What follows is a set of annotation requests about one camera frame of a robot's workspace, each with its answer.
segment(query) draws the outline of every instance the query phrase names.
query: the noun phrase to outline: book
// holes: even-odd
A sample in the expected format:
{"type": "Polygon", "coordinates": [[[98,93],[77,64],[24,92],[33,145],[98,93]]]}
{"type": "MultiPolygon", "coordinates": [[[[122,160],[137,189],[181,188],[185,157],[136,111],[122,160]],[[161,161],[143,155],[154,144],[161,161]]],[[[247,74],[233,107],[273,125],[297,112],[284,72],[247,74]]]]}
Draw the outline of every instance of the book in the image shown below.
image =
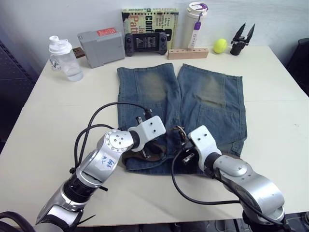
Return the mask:
{"type": "Polygon", "coordinates": [[[122,9],[125,34],[165,32],[168,49],[172,49],[176,35],[177,8],[132,8],[122,9]]]}

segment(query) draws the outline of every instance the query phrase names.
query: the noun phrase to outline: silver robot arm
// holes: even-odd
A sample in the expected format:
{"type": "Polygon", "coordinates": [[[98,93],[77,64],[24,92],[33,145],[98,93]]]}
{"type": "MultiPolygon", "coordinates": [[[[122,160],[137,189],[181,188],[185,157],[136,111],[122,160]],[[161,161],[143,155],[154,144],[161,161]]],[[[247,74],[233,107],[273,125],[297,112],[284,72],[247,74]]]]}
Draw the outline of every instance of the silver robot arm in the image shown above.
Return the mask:
{"type": "Polygon", "coordinates": [[[80,221],[84,207],[95,190],[115,170],[122,153],[140,151],[144,145],[164,134],[165,127],[154,116],[128,131],[110,130],[98,141],[92,151],[65,181],[40,211],[36,232],[71,231],[80,221]]]}
{"type": "MultiPolygon", "coordinates": [[[[188,135],[199,154],[199,168],[209,168],[215,176],[229,184],[246,202],[269,218],[281,222],[284,218],[284,198],[278,187],[266,177],[256,173],[250,164],[222,155],[216,141],[205,126],[200,126],[188,135]]],[[[258,216],[240,200],[246,216],[257,225],[270,223],[258,216]]]]}

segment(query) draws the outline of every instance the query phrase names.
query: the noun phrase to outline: gray box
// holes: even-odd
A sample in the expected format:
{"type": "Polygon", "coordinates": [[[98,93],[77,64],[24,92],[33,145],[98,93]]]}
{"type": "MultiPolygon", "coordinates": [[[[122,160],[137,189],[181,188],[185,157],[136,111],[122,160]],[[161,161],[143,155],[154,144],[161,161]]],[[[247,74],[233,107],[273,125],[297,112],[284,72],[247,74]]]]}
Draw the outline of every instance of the gray box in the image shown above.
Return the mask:
{"type": "Polygon", "coordinates": [[[122,34],[115,28],[87,31],[77,37],[91,68],[125,58],[122,34]]]}

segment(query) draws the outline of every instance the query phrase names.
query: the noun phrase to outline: yellow ball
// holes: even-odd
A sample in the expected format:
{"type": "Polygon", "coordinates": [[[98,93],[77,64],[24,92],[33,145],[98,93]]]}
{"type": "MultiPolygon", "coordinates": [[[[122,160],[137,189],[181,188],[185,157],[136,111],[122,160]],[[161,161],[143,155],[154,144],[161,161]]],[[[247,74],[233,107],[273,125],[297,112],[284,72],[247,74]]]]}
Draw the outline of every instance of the yellow ball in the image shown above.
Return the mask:
{"type": "Polygon", "coordinates": [[[225,39],[218,39],[217,42],[213,46],[213,50],[215,53],[221,53],[226,50],[227,42],[225,39]]]}

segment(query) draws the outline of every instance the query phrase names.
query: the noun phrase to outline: white bottle cap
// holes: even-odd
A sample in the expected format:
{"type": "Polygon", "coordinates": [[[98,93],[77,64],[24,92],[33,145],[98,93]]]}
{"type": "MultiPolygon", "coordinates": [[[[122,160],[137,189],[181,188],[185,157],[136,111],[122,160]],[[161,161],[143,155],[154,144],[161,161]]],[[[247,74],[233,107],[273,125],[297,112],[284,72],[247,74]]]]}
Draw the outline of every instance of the white bottle cap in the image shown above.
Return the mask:
{"type": "Polygon", "coordinates": [[[205,17],[208,11],[208,6],[200,1],[195,1],[189,4],[187,8],[187,14],[192,18],[199,18],[199,14],[202,13],[201,17],[205,17]]]}
{"type": "Polygon", "coordinates": [[[68,40],[60,40],[56,35],[49,37],[49,41],[49,52],[52,55],[59,56],[70,53],[72,50],[72,45],[68,40]]]}

